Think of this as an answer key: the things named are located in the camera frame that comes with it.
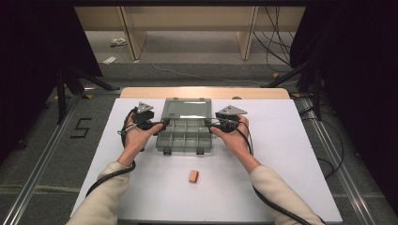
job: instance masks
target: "sleeve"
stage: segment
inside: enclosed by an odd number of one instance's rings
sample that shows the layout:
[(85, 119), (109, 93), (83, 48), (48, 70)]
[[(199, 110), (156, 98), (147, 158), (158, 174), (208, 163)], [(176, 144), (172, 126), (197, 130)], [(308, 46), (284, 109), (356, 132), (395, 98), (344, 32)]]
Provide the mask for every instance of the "sleeve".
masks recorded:
[[(112, 162), (99, 174), (98, 179), (123, 169), (127, 167), (118, 162)], [(121, 196), (128, 188), (129, 181), (130, 173), (128, 172), (102, 183), (84, 199), (67, 224), (116, 224), (116, 210)]]
[[(250, 178), (253, 186), (271, 202), (278, 204), (311, 224), (324, 224), (310, 206), (272, 169), (263, 165), (258, 166), (252, 170)], [(294, 219), (270, 207), (269, 210), (274, 216), (275, 224), (277, 225), (298, 224)]]

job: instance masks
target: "plastic compartment box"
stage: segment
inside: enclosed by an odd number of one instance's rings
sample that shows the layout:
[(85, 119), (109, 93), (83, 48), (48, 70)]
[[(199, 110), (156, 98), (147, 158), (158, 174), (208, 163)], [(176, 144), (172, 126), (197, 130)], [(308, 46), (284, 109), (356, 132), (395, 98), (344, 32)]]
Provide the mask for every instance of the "plastic compartment box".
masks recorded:
[(209, 98), (167, 98), (161, 119), (170, 125), (159, 133), (156, 146), (164, 155), (172, 152), (209, 153), (211, 134), (205, 121), (211, 118)]

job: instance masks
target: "foam block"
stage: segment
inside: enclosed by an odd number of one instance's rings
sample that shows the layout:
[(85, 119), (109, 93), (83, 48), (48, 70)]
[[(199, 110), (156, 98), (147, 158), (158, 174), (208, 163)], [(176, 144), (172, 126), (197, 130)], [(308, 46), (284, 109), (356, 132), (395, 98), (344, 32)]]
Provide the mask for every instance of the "foam block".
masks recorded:
[(190, 182), (191, 182), (191, 183), (196, 183), (196, 181), (198, 180), (198, 176), (199, 176), (199, 172), (198, 172), (198, 171), (191, 170), (191, 173), (190, 173)]

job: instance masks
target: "white table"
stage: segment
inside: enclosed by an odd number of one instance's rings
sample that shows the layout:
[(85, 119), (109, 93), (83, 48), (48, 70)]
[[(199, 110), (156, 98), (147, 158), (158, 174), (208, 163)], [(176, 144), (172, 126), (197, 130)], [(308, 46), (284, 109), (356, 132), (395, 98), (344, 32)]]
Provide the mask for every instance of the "white table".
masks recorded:
[[(143, 101), (154, 106), (160, 121), (164, 99), (120, 98), (110, 114), (74, 210), (96, 181), (100, 171), (122, 152), (117, 131), (130, 109)], [(321, 173), (299, 114), (289, 99), (212, 99), (212, 111), (234, 105), (248, 112), (254, 156), (278, 172), (326, 222), (342, 221)], [(118, 211), (121, 220), (179, 223), (271, 223), (264, 204), (255, 195), (249, 176), (220, 139), (211, 153), (164, 156), (152, 137), (136, 158), (130, 187)], [(188, 181), (199, 171), (196, 184)]]

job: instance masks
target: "black tape marking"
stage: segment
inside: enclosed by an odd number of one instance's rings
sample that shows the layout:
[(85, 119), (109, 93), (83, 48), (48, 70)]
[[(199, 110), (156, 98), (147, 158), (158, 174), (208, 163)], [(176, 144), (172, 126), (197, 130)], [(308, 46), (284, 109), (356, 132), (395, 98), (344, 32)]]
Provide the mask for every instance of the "black tape marking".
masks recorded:
[(79, 121), (77, 122), (77, 125), (75, 127), (75, 130), (84, 130), (84, 135), (82, 135), (82, 136), (70, 136), (72, 139), (85, 138), (85, 135), (87, 135), (87, 132), (90, 129), (90, 127), (79, 127), (80, 122), (82, 122), (82, 120), (91, 120), (91, 118), (80, 118), (79, 119)]

